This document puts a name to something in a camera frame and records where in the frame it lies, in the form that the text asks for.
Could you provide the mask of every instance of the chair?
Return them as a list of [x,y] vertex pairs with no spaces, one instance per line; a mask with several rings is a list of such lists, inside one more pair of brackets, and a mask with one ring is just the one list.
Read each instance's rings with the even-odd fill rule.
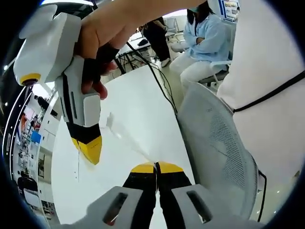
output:
[[[208,86],[211,85],[212,82],[216,82],[216,84],[219,84],[220,80],[223,80],[225,76],[229,73],[229,66],[231,64],[232,56],[233,56],[233,47],[234,47],[234,37],[235,37],[235,31],[234,31],[234,24],[227,24],[224,23],[226,28],[226,34],[227,34],[227,41],[229,43],[229,56],[227,61],[216,61],[211,62],[210,68],[212,72],[214,72],[214,68],[216,66],[220,65],[226,65],[227,69],[225,71],[220,71],[218,73],[215,73],[211,75],[210,77],[204,78],[199,81],[201,84],[207,84]],[[186,42],[184,39],[179,39],[179,36],[183,36],[183,33],[177,33],[175,34],[175,37],[177,39],[176,43],[171,44],[171,49],[173,52],[184,52],[188,49]]]
[[175,34],[179,31],[177,19],[165,18],[164,23],[168,27],[165,37],[167,38],[168,41],[170,41],[170,38],[175,36]]
[[176,33],[174,36],[177,40],[177,42],[174,42],[173,44],[171,44],[171,49],[174,52],[182,53],[189,48],[185,42],[185,39],[179,39],[179,37],[183,37],[183,32]]
[[208,88],[190,83],[177,119],[195,182],[218,196],[233,214],[249,219],[257,194],[258,169],[232,115]]
[[212,72],[214,72],[214,68],[216,66],[222,66],[226,65],[227,68],[225,71],[220,71],[218,73],[214,73],[212,76],[208,78],[204,78],[199,81],[201,84],[207,84],[208,86],[211,86],[212,82],[216,82],[217,85],[219,85],[219,81],[223,80],[227,74],[229,73],[229,67],[231,65],[232,57],[233,57],[233,47],[234,47],[234,39],[235,39],[235,31],[234,31],[234,26],[233,24],[227,24],[224,23],[225,29],[226,29],[226,35],[227,35],[227,42],[229,43],[229,56],[227,61],[214,61],[211,62],[210,68]]

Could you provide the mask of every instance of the yellow tip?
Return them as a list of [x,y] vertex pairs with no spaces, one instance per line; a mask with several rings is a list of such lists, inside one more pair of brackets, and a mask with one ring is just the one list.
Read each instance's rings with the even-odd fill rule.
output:
[[153,173],[153,163],[147,162],[134,167],[132,173]]
[[164,161],[159,161],[159,166],[161,173],[177,173],[183,172],[183,169],[177,165],[166,163]]
[[41,75],[38,74],[38,73],[30,73],[30,74],[27,74],[27,75],[24,75],[20,78],[20,83],[23,84],[24,81],[26,80],[40,80],[40,77]]
[[98,164],[100,161],[101,150],[102,150],[102,136],[85,144],[76,139],[72,138],[74,145],[82,151],[85,157],[94,165]]

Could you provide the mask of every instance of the black cable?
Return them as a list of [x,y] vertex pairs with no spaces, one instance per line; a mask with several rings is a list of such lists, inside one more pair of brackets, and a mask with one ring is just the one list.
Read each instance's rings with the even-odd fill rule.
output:
[[124,69],[124,71],[126,72],[126,59],[125,59],[125,55],[120,57],[120,63],[122,65],[122,68]]
[[90,2],[92,2],[92,4],[93,4],[93,9],[96,10],[98,7],[96,5],[95,0],[90,0]]
[[130,64],[132,64],[135,68],[139,68],[139,66],[133,63],[132,61],[130,61]]
[[118,60],[118,62],[120,63],[120,66],[122,67],[122,69],[123,69],[123,71],[126,73],[126,68],[124,67],[125,65],[124,65],[124,63],[122,64],[122,60],[124,60],[123,58],[122,58],[122,56],[119,56],[118,58],[117,58],[117,60]]
[[126,55],[122,56],[123,57],[123,65],[126,66],[126,64],[128,64],[128,60],[126,59]]
[[264,191],[263,191],[263,200],[262,200],[262,205],[261,205],[261,211],[259,212],[259,216],[258,216],[258,219],[257,219],[257,222],[260,222],[262,214],[263,214],[264,204],[265,204],[265,196],[266,196],[266,189],[267,189],[267,177],[261,171],[258,171],[258,174],[261,175],[264,178],[264,180],[265,180]]
[[[170,85],[170,83],[168,82],[166,76],[165,76],[164,73],[160,70],[160,68],[158,67],[158,65],[154,64],[153,62],[149,62],[149,63],[152,64],[152,65],[155,65],[156,67],[153,67],[153,68],[154,68],[154,69],[157,69],[157,70],[159,71],[159,73],[160,73],[160,75],[161,75],[161,79],[162,79],[163,85],[164,85],[164,87],[165,87],[167,93],[170,95],[170,98],[172,99],[173,105],[174,105],[174,107],[175,107],[175,109],[176,109],[176,111],[177,111],[176,104],[175,104],[175,101],[174,101],[174,99],[173,99],[172,88],[171,88],[171,85]],[[168,91],[167,87],[165,86],[165,81],[164,81],[164,79],[166,80],[166,82],[167,82],[167,84],[168,84],[168,87],[170,88],[170,92]]]
[[171,104],[171,106],[172,106],[172,108],[173,108],[173,110],[174,110],[175,115],[177,115],[177,109],[176,109],[176,107],[171,103],[171,101],[167,98],[167,96],[165,95],[164,91],[162,90],[162,87],[161,87],[161,85],[160,85],[160,83],[159,83],[159,81],[158,81],[158,79],[157,79],[157,76],[156,76],[156,74],[154,73],[153,68],[152,68],[152,66],[150,65],[149,61],[146,60],[144,57],[142,57],[142,55],[141,55],[137,50],[135,50],[128,42],[127,42],[126,44],[128,45],[128,47],[129,47],[138,57],[140,57],[140,58],[148,65],[148,67],[149,67],[150,70],[152,71],[152,74],[153,74],[153,76],[154,76],[154,79],[156,80],[156,82],[157,82],[157,84],[158,84],[160,90],[162,91],[163,96],[164,96],[165,99]]

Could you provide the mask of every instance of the black pants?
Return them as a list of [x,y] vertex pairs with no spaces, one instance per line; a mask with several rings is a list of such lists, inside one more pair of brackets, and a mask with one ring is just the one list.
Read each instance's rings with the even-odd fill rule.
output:
[[159,57],[160,61],[164,61],[170,58],[170,51],[168,49],[165,37],[165,31],[161,30],[151,30],[144,29],[144,37],[151,44],[152,49]]

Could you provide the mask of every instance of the white table surface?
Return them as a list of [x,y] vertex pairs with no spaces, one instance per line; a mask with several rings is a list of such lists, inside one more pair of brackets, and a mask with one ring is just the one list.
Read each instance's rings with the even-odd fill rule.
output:
[[[142,45],[142,46],[139,46],[138,43],[143,40],[144,38],[138,38],[136,40],[133,40],[133,41],[128,41],[128,43],[135,49],[135,50],[138,50],[138,49],[142,49],[142,48],[145,48],[145,47],[149,47],[151,44],[148,42],[146,43],[145,45]],[[129,53],[131,52],[131,48],[126,44],[124,45],[120,51],[118,52],[118,55],[123,55],[125,53]]]
[[135,32],[130,38],[129,38],[129,41],[134,41],[136,39],[139,39],[139,38],[143,38],[142,34],[140,32]]
[[[106,84],[108,98],[101,101],[101,121],[111,112],[154,160],[182,167],[194,184],[193,172],[171,105],[163,97],[148,66]],[[54,204],[62,223],[74,223],[87,206],[113,186],[122,186],[131,169],[147,160],[101,128],[100,162],[93,166],[73,145],[61,119],[52,154],[51,183]],[[151,228],[166,228],[157,197]]]

